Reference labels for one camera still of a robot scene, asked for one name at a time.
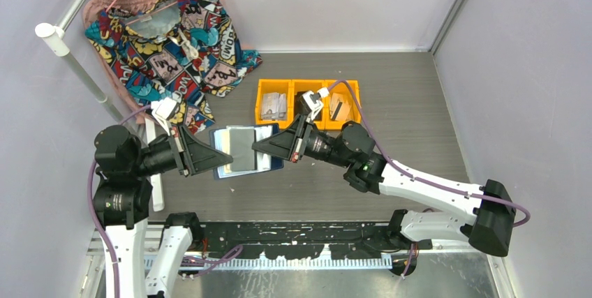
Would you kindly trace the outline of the navy leather card holder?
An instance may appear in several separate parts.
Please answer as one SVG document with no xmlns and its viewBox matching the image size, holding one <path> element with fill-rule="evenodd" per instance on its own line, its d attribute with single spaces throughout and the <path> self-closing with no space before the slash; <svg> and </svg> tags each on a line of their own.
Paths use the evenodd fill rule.
<svg viewBox="0 0 592 298">
<path fill-rule="evenodd" d="M 257 126 L 226 126 L 209 132 L 210 144 L 232 157 L 231 163 L 214 170 L 216 180 L 280 170 L 280 158 L 252 149 L 253 143 L 279 132 L 278 124 Z"/>
</svg>

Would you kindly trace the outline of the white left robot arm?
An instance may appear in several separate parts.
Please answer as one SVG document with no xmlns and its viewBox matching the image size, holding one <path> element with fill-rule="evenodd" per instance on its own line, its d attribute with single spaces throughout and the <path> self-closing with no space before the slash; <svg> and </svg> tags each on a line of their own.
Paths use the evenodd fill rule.
<svg viewBox="0 0 592 298">
<path fill-rule="evenodd" d="M 194 212 L 170 214 L 161 231 L 155 261 L 145 269 L 145 235 L 155 174 L 177 170 L 193 176 L 233 161 L 198 140 L 185 126 L 160 135 L 146 147 L 125 126 L 113 125 L 95 138 L 95 161 L 91 175 L 100 181 L 92 209 L 102 229 L 105 254 L 112 266 L 106 282 L 114 286 L 111 297 L 169 297 L 184 255 L 204 240 L 204 230 Z"/>
</svg>

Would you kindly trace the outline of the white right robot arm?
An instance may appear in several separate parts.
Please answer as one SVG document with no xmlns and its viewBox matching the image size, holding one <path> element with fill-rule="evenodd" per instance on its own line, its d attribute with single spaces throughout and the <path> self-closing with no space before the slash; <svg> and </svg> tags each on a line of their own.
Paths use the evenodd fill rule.
<svg viewBox="0 0 592 298">
<path fill-rule="evenodd" d="M 403 250 L 428 239 L 464 241 L 488 255 L 509 253 L 516 208 L 499 181 L 483 185 L 437 177 L 376 152 L 376 141 L 361 124 L 348 121 L 333 137 L 299 115 L 289 127 L 254 142 L 253 150 L 293 163 L 308 156 L 345 168 L 343 179 L 362 193 L 406 198 L 431 213 L 396 210 L 387 239 Z"/>
</svg>

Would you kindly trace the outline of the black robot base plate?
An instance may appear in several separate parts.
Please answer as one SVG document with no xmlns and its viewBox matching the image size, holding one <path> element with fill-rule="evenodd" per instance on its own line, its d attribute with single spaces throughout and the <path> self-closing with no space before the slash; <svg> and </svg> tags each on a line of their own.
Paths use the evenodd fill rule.
<svg viewBox="0 0 592 298">
<path fill-rule="evenodd" d="M 386 269 L 411 274 L 430 239 L 407 243 L 379 222 L 211 222 L 182 271 Z"/>
</svg>

